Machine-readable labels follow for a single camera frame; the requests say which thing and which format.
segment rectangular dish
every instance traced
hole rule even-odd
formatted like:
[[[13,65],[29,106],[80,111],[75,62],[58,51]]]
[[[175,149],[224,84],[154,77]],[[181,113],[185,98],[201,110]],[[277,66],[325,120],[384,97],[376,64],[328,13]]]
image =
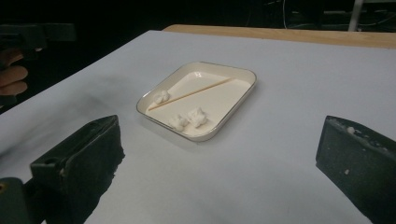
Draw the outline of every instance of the rectangular dish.
[[[178,68],[137,102],[148,119],[194,142],[212,138],[250,94],[256,75],[214,63]]]

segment dark background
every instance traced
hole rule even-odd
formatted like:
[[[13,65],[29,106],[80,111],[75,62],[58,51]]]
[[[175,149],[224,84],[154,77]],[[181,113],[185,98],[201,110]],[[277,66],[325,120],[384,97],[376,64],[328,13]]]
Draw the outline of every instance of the dark background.
[[[0,2],[0,24],[73,23],[77,41],[49,42],[28,68],[29,88],[18,104],[96,62],[148,30],[172,24],[284,29],[347,30],[353,0],[176,0]],[[374,4],[361,14],[361,31],[394,32],[394,4]],[[14,105],[0,109],[0,113]]]

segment human hand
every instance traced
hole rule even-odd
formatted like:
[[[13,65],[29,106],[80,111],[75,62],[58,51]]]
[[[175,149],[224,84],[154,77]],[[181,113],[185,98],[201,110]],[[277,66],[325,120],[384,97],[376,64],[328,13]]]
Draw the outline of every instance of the human hand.
[[[27,77],[27,69],[12,65],[22,58],[19,49],[0,51],[0,95],[17,95],[27,90],[27,84],[22,81]]]

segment white tablecloth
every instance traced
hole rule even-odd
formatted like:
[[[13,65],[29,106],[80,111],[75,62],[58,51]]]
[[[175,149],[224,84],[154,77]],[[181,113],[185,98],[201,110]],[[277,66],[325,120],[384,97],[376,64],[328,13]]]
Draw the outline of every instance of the white tablecloth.
[[[135,109],[191,62],[258,77],[202,143]],[[86,223],[370,223],[315,156],[327,115],[396,139],[395,87],[395,49],[148,31],[1,115],[0,177],[27,181],[30,162],[85,123],[118,115],[126,157]]]

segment white food piece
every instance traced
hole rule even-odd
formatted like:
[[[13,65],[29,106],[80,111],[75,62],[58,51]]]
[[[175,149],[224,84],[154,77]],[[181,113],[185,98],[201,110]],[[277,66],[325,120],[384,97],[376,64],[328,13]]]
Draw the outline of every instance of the white food piece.
[[[180,115],[175,115],[169,119],[169,125],[178,132],[183,132],[187,124],[189,124],[189,122]]]
[[[156,95],[154,98],[154,103],[159,105],[160,103],[166,102],[169,100],[170,94],[168,91],[161,91],[161,94]]]
[[[207,122],[206,114],[202,111],[201,107],[193,109],[188,113],[189,123],[198,128]]]

